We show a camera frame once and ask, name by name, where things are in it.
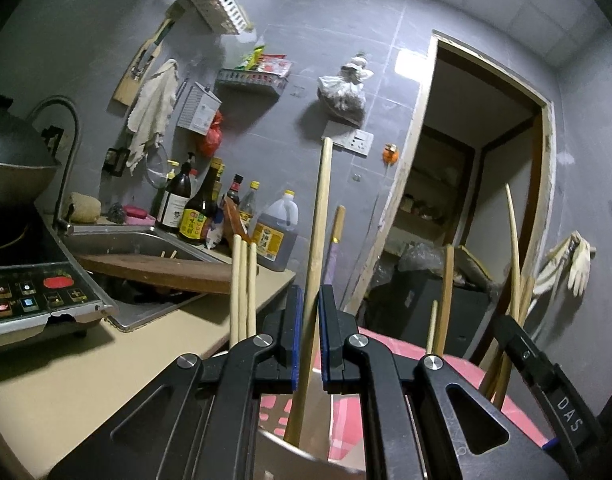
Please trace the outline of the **plain wooden chopstick long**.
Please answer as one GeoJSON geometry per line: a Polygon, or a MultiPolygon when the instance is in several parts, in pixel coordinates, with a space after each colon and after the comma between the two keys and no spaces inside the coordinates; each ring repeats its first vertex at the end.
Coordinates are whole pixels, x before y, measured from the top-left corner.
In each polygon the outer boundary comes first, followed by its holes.
{"type": "Polygon", "coordinates": [[[437,356],[445,353],[448,327],[451,314],[453,274],[455,274],[455,248],[448,244],[445,247],[445,265],[443,266],[443,288],[437,309],[437,320],[433,331],[432,350],[437,356]]]}

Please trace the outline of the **pink checked tablecloth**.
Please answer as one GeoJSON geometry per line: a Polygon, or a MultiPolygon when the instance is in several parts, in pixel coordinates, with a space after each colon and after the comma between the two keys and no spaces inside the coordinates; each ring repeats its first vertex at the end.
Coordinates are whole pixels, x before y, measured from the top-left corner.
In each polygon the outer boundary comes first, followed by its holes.
{"type": "Polygon", "coordinates": [[[426,451],[452,441],[453,456],[488,456],[516,443],[520,432],[545,445],[545,436],[513,401],[496,408],[479,393],[484,372],[470,362],[448,356],[431,370],[420,347],[363,328],[359,333],[385,344],[405,364],[402,375],[412,379],[406,390],[426,451]]]}

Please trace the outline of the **black cabinet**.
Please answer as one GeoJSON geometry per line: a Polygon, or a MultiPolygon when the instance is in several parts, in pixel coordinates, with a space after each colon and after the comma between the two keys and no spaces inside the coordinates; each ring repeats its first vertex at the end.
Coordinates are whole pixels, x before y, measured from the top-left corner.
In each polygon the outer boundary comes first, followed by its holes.
{"type": "MultiPolygon", "coordinates": [[[[358,324],[372,332],[424,347],[432,303],[441,299],[443,280],[429,271],[396,271],[363,300],[358,324]]],[[[452,288],[445,352],[464,358],[487,312],[487,292],[472,286],[452,288]]]]}

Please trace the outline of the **steel sink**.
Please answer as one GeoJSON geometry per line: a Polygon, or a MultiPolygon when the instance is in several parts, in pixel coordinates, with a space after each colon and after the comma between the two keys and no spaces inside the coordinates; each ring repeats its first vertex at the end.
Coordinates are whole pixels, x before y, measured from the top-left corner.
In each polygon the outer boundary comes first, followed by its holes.
{"type": "Polygon", "coordinates": [[[207,295],[227,295],[231,266],[154,226],[77,226],[62,242],[116,308],[124,333],[207,295]]]}

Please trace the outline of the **wooden cutting board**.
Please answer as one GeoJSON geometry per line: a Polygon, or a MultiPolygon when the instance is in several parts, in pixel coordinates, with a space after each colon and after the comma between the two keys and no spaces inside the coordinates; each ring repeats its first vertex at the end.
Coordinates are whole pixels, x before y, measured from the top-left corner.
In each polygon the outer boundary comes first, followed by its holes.
{"type": "Polygon", "coordinates": [[[156,287],[228,295],[231,266],[199,260],[170,259],[146,255],[76,255],[87,271],[151,284],[156,287]]]}

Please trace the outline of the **white rubber gloves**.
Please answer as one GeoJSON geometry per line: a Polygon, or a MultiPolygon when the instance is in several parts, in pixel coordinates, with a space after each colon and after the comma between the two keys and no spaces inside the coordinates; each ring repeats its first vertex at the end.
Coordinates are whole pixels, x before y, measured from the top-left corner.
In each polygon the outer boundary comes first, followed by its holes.
{"type": "Polygon", "coordinates": [[[534,281],[532,294],[539,297],[553,290],[567,275],[567,289],[574,297],[582,296],[589,283],[595,254],[596,248],[578,231],[572,231],[546,255],[545,265],[534,281]]]}

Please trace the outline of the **dark soy sauce bottle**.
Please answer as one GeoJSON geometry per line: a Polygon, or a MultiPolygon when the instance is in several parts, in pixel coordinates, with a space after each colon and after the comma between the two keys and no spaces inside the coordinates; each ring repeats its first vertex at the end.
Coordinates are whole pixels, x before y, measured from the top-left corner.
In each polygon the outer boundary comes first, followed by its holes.
{"type": "Polygon", "coordinates": [[[214,157],[199,191],[185,205],[179,224],[178,237],[192,245],[205,240],[210,221],[213,220],[216,204],[216,185],[220,178],[222,159],[214,157]]]}

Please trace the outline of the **large oil jug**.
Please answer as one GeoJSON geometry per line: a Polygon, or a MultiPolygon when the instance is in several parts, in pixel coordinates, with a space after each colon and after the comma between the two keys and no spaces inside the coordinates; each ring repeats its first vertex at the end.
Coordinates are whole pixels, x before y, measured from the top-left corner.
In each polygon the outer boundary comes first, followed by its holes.
{"type": "Polygon", "coordinates": [[[257,262],[265,268],[283,272],[295,246],[299,210],[295,193],[285,190],[283,196],[258,217],[251,240],[257,246],[257,262]]]}

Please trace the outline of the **induction cooker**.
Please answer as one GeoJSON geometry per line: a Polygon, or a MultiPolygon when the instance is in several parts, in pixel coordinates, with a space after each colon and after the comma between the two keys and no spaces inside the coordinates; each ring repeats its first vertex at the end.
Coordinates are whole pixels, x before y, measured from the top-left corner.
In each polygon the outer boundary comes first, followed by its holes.
{"type": "Polygon", "coordinates": [[[0,352],[89,330],[118,313],[33,205],[0,209],[0,352]]]}

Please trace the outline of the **dark vinegar bottle white label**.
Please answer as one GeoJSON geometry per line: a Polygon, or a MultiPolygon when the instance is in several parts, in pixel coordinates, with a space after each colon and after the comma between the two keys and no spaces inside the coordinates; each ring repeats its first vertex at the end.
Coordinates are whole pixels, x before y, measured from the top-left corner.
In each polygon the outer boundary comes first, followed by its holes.
{"type": "Polygon", "coordinates": [[[178,174],[166,185],[155,226],[168,232],[177,232],[183,215],[185,205],[191,198],[192,184],[190,171],[194,153],[187,153],[187,160],[181,165],[178,174]]]}

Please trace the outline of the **hanging cloth towel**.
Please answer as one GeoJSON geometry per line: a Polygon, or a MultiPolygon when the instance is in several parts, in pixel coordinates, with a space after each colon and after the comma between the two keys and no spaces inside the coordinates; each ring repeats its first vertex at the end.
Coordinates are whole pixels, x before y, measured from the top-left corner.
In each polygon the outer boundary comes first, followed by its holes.
{"type": "Polygon", "coordinates": [[[137,102],[128,116],[127,129],[132,134],[126,167],[133,174],[152,146],[163,142],[178,88],[178,63],[169,58],[143,84],[137,102]]]}

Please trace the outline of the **black wok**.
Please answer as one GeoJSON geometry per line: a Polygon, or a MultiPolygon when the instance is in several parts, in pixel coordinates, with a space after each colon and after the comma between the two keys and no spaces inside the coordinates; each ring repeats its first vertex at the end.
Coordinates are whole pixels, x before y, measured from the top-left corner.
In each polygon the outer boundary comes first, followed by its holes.
{"type": "Polygon", "coordinates": [[[60,166],[41,134],[9,112],[12,104],[0,94],[0,206],[33,203],[60,166]]]}

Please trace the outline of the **hanging plastic bag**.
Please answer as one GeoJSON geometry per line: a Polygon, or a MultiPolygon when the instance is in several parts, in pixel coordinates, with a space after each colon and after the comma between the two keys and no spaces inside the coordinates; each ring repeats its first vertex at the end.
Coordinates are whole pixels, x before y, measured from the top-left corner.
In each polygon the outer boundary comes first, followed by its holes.
{"type": "Polygon", "coordinates": [[[367,56],[360,51],[336,75],[318,78],[318,98],[333,117],[360,128],[365,117],[364,82],[373,75],[367,56]]]}

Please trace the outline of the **orange wall hook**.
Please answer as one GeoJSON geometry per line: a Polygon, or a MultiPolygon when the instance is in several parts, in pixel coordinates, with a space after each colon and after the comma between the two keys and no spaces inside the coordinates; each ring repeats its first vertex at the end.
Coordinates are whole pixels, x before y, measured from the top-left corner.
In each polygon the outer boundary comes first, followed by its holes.
{"type": "Polygon", "coordinates": [[[384,146],[382,159],[386,166],[394,166],[398,162],[399,150],[394,143],[388,143],[384,146]]]}

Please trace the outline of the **white wall basket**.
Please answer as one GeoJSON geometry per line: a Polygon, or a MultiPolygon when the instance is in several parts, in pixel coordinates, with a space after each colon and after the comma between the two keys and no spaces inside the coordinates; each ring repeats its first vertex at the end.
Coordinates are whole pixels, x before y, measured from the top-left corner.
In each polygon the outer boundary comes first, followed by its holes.
{"type": "Polygon", "coordinates": [[[209,28],[218,35],[240,35],[251,29],[251,24],[236,0],[187,0],[204,18],[209,28]]]}

